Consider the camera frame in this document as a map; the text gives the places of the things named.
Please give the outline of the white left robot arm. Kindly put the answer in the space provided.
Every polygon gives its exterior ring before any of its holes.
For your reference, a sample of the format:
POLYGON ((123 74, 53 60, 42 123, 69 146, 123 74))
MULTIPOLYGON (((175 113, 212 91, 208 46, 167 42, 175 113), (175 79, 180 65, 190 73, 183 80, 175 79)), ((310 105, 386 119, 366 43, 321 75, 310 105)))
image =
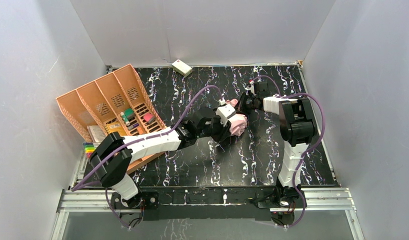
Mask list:
POLYGON ((220 142, 231 136, 235 115, 236 112, 229 111, 226 106, 216 111, 206 108, 183 118, 177 126, 157 132, 135 136, 113 132, 99 144, 88 161, 96 170, 101 187, 111 188, 124 200, 130 200, 140 192, 127 173, 130 164, 150 155, 187 148, 199 138, 212 137, 220 142))

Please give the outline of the black and pink folding umbrella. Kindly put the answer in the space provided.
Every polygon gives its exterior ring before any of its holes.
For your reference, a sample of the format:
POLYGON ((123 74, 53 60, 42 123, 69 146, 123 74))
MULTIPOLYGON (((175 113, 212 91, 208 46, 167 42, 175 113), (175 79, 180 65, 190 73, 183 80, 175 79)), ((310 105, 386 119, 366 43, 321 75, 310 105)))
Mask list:
POLYGON ((241 136, 247 126, 248 117, 241 113, 236 113, 231 118, 226 119, 231 123, 229 132, 231 136, 241 136))

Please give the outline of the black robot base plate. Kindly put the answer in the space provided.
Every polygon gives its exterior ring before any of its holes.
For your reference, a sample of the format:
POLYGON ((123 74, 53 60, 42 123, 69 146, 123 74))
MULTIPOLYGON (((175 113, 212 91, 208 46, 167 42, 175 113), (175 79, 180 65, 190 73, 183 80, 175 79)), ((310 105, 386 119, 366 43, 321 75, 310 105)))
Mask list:
POLYGON ((169 219, 254 219, 291 224, 307 207, 304 192, 279 186, 143 187, 130 200, 110 195, 123 217, 135 212, 145 221, 169 219))

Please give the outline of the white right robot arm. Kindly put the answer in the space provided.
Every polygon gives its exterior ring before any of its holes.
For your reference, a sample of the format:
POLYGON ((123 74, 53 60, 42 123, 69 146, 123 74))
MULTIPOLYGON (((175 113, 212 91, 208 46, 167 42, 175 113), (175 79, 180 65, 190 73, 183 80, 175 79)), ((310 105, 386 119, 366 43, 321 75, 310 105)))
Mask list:
POLYGON ((272 95, 267 82, 250 80, 234 107, 239 114, 252 110, 278 115, 279 130, 284 140, 284 155, 278 182, 283 188, 297 187, 300 181, 299 163, 308 149, 317 126, 308 98, 272 95))

